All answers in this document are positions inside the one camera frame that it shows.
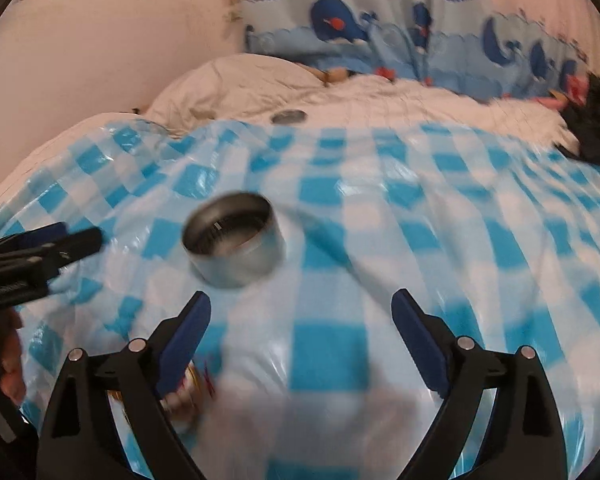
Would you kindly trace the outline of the person's left hand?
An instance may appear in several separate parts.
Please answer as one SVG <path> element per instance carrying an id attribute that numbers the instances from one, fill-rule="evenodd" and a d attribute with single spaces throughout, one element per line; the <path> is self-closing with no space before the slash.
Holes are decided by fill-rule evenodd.
<path id="1" fill-rule="evenodd" d="M 27 387 L 23 379 L 22 345 L 18 330 L 22 319 L 15 309 L 0 312 L 0 387 L 12 403 L 20 406 Z"/>

